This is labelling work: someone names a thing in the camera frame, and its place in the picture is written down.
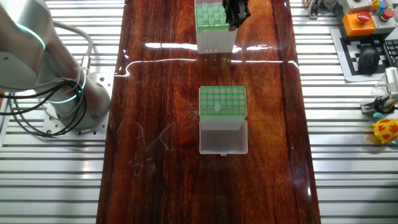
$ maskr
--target red button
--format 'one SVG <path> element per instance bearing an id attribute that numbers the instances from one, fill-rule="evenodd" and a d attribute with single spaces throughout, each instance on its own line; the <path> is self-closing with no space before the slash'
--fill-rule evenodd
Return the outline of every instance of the red button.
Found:
<path id="1" fill-rule="evenodd" d="M 360 22 L 367 22 L 371 19 L 371 15 L 368 12 L 359 12 L 358 13 L 358 20 Z"/>
<path id="2" fill-rule="evenodd" d="M 394 11 L 392 9 L 385 9 L 382 16 L 385 19 L 393 18 L 394 17 Z"/>

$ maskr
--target orange control box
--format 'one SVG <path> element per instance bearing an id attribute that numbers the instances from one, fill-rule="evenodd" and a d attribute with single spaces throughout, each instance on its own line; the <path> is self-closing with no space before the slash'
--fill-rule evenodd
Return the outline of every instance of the orange control box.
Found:
<path id="1" fill-rule="evenodd" d="M 344 16 L 343 25 L 348 37 L 365 36 L 373 33 L 376 29 L 373 19 L 370 15 L 367 17 L 366 13 L 368 12 L 349 12 Z"/>

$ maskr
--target black cable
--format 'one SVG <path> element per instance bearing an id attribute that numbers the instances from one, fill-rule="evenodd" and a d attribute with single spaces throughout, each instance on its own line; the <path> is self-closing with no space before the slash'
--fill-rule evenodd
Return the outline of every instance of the black cable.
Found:
<path id="1" fill-rule="evenodd" d="M 56 85 L 55 87 L 52 87 L 52 88 L 49 88 L 48 90 L 45 90 L 45 91 L 43 91 L 43 92 L 40 92 L 40 93 L 36 93 L 36 94 L 34 94 L 34 95 L 30 95 L 30 96 L 12 96 L 12 95 L 4 95 L 4 96 L 0 96 L 0 98 L 7 98 L 7 99 L 31 99 L 31 98 L 35 98 L 35 97 L 38 97 L 38 96 L 42 96 L 42 95 L 44 95 L 44 94 L 47 94 L 47 93 L 50 93 L 50 92 L 52 92 L 52 91 L 54 91 L 54 90 L 59 90 L 59 89 L 61 89 L 62 87 L 64 87 L 65 85 Z"/>
<path id="2" fill-rule="evenodd" d="M 384 111 L 381 109 L 381 104 L 382 104 L 382 103 L 385 103 L 387 100 L 388 100 L 387 98 L 384 99 L 384 100 L 382 100 L 381 97 L 377 97 L 376 99 L 374 99 L 374 102 L 373 102 L 373 108 L 374 108 L 374 110 L 375 110 L 376 112 L 379 112 L 379 113 L 382 113 L 382 114 L 389 114 L 389 113 L 394 112 L 394 110 L 396 109 L 395 106 L 393 106 L 392 108 L 389 108 L 388 111 L 386 111 L 386 112 L 384 112 Z"/>
<path id="3" fill-rule="evenodd" d="M 57 92 L 59 89 L 61 89 L 62 87 L 64 87 L 64 86 L 61 86 L 61 87 L 58 88 L 58 89 L 54 88 L 55 91 L 53 91 L 53 93 L 51 93 L 51 95 L 53 95 L 54 93 L 56 93 L 56 92 Z M 13 113 L 13 117 L 14 117 L 15 121 L 19 124 L 19 126 L 20 126 L 23 130 L 25 130 L 26 132 L 28 132 L 28 133 L 30 133 L 30 134 L 33 134 L 33 135 L 36 135 L 36 136 L 47 137 L 47 138 L 51 138 L 51 137 L 54 137 L 54 136 L 63 135 L 63 134 L 66 134 L 66 133 L 70 132 L 70 131 L 73 130 L 75 127 L 77 127 L 77 126 L 80 124 L 80 122 L 83 120 L 83 118 L 85 117 L 85 115 L 86 115 L 86 111 L 87 111 L 86 97 L 85 97 L 83 94 L 80 94 L 80 95 L 79 95 L 79 93 L 82 93 L 81 86 L 78 85 L 78 88 L 77 88 L 75 91 L 76 91 L 76 95 L 77 95 L 76 103 L 79 103 L 79 102 L 80 102 L 81 97 L 83 97 L 83 100 L 84 100 L 84 105 L 85 105 L 85 107 L 84 107 L 82 116 L 81 116 L 80 119 L 72 126 L 72 124 L 75 122 L 75 120 L 77 119 L 78 114 L 79 114 L 80 111 L 81 111 L 80 108 L 78 108 L 78 109 L 76 110 L 76 113 L 75 113 L 75 115 L 73 116 L 72 120 L 71 120 L 63 129 L 61 129 L 60 131 L 58 131 L 58 132 L 56 132 L 56 133 L 53 133 L 53 134 L 45 133 L 45 132 L 43 132 L 43 131 L 41 131 L 41 130 L 38 130 L 38 129 L 35 128 L 33 125 L 31 125 L 31 124 L 25 119 L 25 117 L 22 115 L 23 113 L 21 113 L 20 108 L 19 108 L 19 105 L 18 105 L 18 102 L 17 102 L 16 99 L 14 99 L 14 104 L 16 105 L 17 112 L 16 112 L 16 113 L 14 112 L 14 110 L 13 110 L 13 108 L 12 108 L 12 103 L 11 103 L 11 101 L 9 101 L 10 110 L 11 110 L 11 113 Z M 24 125 L 18 120 L 18 118 L 17 118 L 17 116 L 16 116 L 17 114 L 22 118 L 22 120 L 23 120 L 29 127 L 31 127 L 33 130 L 37 131 L 37 133 L 32 132 L 32 131 L 28 130 L 27 128 L 25 128 Z"/>
<path id="4" fill-rule="evenodd" d="M 28 113 L 28 112 L 30 112 L 30 111 L 32 111 L 32 110 L 36 110 L 37 108 L 41 107 L 45 102 L 47 102 L 47 100 L 49 100 L 49 99 L 51 98 L 51 96 L 53 96 L 56 92 L 57 92 L 57 91 L 53 91 L 53 92 L 50 93 L 46 98 L 44 98 L 43 101 L 41 101 L 39 104 L 37 104 L 36 106 L 33 106 L 33 107 L 29 108 L 29 109 L 26 109 L 26 110 L 23 110 L 23 111 L 18 111 L 18 112 L 16 112 L 16 113 L 15 113 L 15 112 L 10 112 L 10 113 L 4 112 L 4 113 L 0 113 L 0 115 L 3 115 L 3 116 L 21 115 L 21 114 L 24 114 L 24 113 Z"/>

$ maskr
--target black computer mouse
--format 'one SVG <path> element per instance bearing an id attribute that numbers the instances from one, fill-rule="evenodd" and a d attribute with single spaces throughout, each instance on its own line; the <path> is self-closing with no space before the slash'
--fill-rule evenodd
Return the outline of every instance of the black computer mouse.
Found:
<path id="1" fill-rule="evenodd" d="M 358 72 L 363 75 L 372 75 L 379 66 L 380 53 L 376 47 L 365 45 L 361 47 L 358 62 Z"/>

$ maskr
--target glossy wooden surface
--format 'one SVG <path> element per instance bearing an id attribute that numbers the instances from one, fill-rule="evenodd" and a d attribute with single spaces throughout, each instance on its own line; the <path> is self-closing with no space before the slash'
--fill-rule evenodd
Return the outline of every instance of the glossy wooden surface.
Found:
<path id="1" fill-rule="evenodd" d="M 97 223 L 320 223 L 289 3 L 249 8 L 198 55 L 193 1 L 126 1 Z M 199 154 L 202 85 L 246 87 L 248 154 Z"/>

